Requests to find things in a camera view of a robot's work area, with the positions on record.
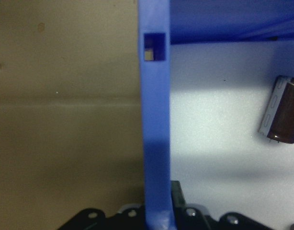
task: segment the square hole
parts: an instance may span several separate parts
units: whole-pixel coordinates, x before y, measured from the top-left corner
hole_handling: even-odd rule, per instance
[[[144,60],[165,60],[165,34],[144,34]]]

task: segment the brown capacitor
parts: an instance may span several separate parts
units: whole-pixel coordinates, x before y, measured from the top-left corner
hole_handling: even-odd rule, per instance
[[[279,105],[272,114],[271,110],[275,107],[276,101]],[[278,77],[260,132],[279,142],[294,143],[294,78]]]

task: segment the white foam surface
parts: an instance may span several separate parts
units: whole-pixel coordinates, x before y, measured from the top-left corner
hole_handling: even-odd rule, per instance
[[[215,219],[294,223],[294,144],[258,133],[278,75],[294,77],[294,41],[171,46],[171,177]]]

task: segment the black bracket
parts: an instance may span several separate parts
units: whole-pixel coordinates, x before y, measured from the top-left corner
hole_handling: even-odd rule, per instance
[[[171,195],[178,230],[272,230],[239,213],[226,213],[216,221],[204,207],[187,206],[179,181],[171,182]],[[141,206],[127,208],[110,218],[106,218],[104,212],[99,209],[84,209],[58,230],[142,230],[144,228],[145,208]]]

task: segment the beige wall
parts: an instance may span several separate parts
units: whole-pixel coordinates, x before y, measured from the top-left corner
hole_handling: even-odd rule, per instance
[[[0,1],[0,229],[143,202],[135,0]]]

